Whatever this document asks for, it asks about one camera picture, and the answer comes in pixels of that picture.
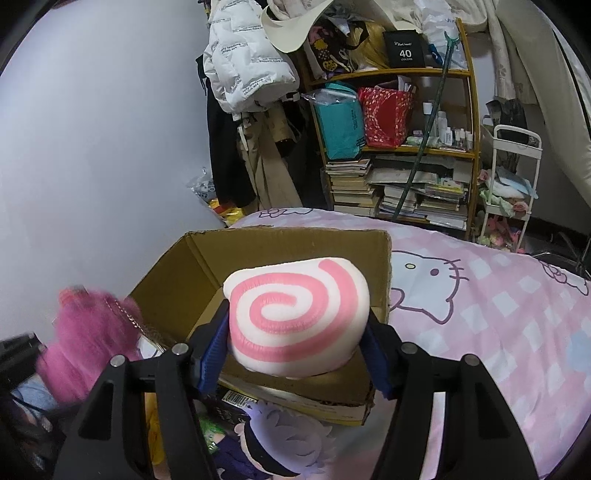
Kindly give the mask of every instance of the wooden shelf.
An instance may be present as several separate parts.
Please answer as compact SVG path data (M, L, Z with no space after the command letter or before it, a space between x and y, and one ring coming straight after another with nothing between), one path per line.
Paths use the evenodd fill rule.
M375 216L375 218L377 218L378 220L387 220L389 222L392 221L392 215L386 215L384 213L377 214ZM443 226L443 225L438 225L436 223L431 223L426 218L405 217L404 215L398 215L397 222L414 223L416 225L433 225L433 226L436 226L438 228L449 228L451 230L457 230L459 232L465 232L465 230L462 229L462 228L455 228L455 227L452 227L452 226Z
M375 77L377 75L418 75L422 77L440 77L441 69L381 69L381 70L365 70L363 72L345 73L343 75L335 75L329 80L319 79L312 80L310 85L322 85L327 82L335 82L337 80L351 80L363 77ZM468 78L470 77L470 70L449 70L447 76L450 78Z
M418 153L418 147L412 147L410 145L401 145L398 148L376 148L376 147L368 147L365 146L361 149L364 152L370 153ZM461 152L461 151L453 151L453 150L444 150L442 148L426 148L425 154L428 155L442 155L446 157L457 157L457 158L466 158L468 160L474 160L475 154L474 152Z

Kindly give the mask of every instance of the screw head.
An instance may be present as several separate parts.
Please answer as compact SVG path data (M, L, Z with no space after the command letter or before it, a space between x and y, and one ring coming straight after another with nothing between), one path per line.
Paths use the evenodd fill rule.
M184 353L187 353L188 351L189 351L189 346L186 343L177 343L173 347L173 353L175 355L182 355Z
M404 342L402 344L401 350L409 355L414 355L418 352L418 347L412 342Z
M123 355L115 355L112 359L111 359L111 365L113 367L120 367L121 365L123 365L125 363L125 357Z
M464 355L464 361L471 367L475 367L480 364L480 359L472 353Z

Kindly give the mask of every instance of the stuffed animal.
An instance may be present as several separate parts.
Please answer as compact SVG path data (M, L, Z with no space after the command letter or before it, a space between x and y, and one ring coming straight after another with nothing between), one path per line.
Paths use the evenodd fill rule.
M257 469L274 475L274 480L306 480L325 473L335 455L335 440L329 435L332 427L262 400L244 410L250 420L236 425L234 431Z
M344 258L239 270L223 284L230 350L245 368L304 378L342 367L369 314L363 274Z
M37 360L37 373L58 403L84 400L114 355L140 359L140 331L124 312L142 324L131 298L119 301L107 292L82 288L60 293L57 339Z

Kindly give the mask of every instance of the pink bedsheet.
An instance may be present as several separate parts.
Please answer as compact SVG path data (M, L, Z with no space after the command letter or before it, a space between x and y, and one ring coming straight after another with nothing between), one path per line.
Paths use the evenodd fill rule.
M392 238L389 323L432 355L477 354L522 428L540 476L591 414L591 298L585 280L526 255L442 233L311 209L257 212L235 227L380 229ZM337 461L314 480L369 479L394 402L376 394L363 427L336 426ZM435 476L444 399L436 395L421 478Z

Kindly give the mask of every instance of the red gift bag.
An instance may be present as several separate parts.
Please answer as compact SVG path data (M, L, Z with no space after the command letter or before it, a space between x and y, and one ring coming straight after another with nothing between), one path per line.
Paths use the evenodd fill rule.
M397 148L406 140L407 119L413 94L388 88L362 87L359 101L363 109L365 139L370 147Z

